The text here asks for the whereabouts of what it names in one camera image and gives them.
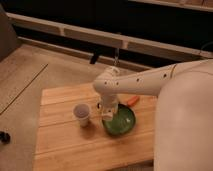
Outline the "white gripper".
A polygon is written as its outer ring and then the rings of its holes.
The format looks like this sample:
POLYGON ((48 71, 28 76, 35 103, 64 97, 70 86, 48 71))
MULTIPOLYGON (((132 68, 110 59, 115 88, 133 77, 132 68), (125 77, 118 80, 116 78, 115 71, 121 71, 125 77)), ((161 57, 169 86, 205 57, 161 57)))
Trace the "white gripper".
POLYGON ((118 110, 118 97, 116 95, 104 95, 101 97, 101 116, 105 121, 111 121, 118 110))

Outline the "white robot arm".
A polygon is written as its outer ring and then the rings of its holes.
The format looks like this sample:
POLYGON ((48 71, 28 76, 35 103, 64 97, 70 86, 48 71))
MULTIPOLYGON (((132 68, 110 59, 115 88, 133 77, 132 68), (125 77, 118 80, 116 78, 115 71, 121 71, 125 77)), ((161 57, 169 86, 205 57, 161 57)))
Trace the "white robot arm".
POLYGON ((126 76, 109 67, 93 87, 106 120, 112 118, 120 93, 157 98, 154 171, 213 171, 213 59, 126 76))

